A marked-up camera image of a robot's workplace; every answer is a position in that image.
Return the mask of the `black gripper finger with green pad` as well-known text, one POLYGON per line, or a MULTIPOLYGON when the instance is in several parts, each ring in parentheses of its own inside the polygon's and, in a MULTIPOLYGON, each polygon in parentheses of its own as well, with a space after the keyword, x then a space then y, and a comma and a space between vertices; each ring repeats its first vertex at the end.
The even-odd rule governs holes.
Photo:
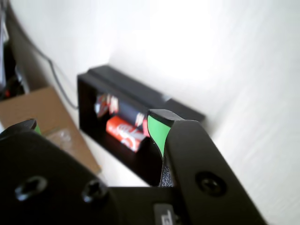
POLYGON ((151 109, 148 132, 167 162, 190 224, 265 224, 200 122, 169 110, 151 109))
POLYGON ((107 186, 24 121, 0 136, 3 225, 121 225, 107 186))

